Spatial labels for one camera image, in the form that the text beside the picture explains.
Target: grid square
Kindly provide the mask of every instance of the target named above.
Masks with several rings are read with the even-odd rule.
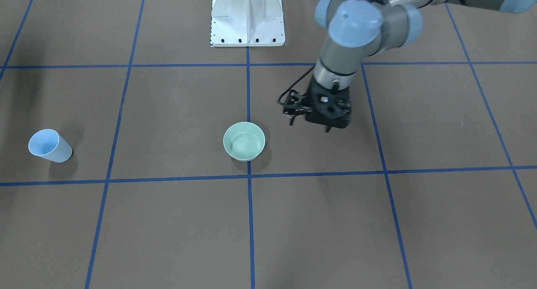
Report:
[[[535,287],[535,226],[511,171],[390,179],[415,288]]]
[[[382,170],[364,81],[351,85],[352,121],[344,130],[297,117],[292,127],[276,99],[308,67],[252,67],[251,115],[266,136],[263,152],[252,161],[254,174]],[[295,89],[304,92],[310,76]]]
[[[388,169],[508,165],[470,67],[366,69]]]
[[[110,184],[98,288],[249,288],[246,180]]]
[[[384,176],[253,179],[255,286],[405,288]]]
[[[472,61],[537,61],[537,7],[522,14],[449,9]]]
[[[514,165],[537,165],[537,65],[474,65]]]
[[[9,69],[0,82],[0,182],[106,177],[125,68]],[[73,148],[54,163],[28,141],[51,128]]]
[[[30,0],[0,2],[0,65],[4,65]]]
[[[134,68],[113,178],[246,174],[222,138],[247,118],[245,67]]]
[[[524,192],[528,198],[533,213],[537,213],[537,170],[518,170],[518,178],[524,187]]]
[[[444,5],[420,9],[423,30],[417,40],[387,50],[366,62],[466,62],[457,33]]]
[[[282,0],[285,45],[252,47],[253,63],[314,63],[326,38],[326,30],[315,22],[319,0]]]
[[[3,288],[83,288],[102,184],[2,187]]]
[[[140,0],[34,0],[10,65],[126,64]]]
[[[146,0],[137,64],[246,63],[244,47],[211,47],[212,0]]]

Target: plastic cup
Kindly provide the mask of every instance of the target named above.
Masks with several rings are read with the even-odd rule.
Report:
[[[254,160],[265,147],[263,130],[251,122],[236,123],[224,134],[224,149],[238,161]]]
[[[35,133],[28,142],[32,155],[62,163],[73,154],[71,146],[55,130],[46,129]]]

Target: white plastic bracket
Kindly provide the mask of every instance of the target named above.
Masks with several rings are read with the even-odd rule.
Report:
[[[285,43],[282,0],[213,0],[211,46],[268,47]]]

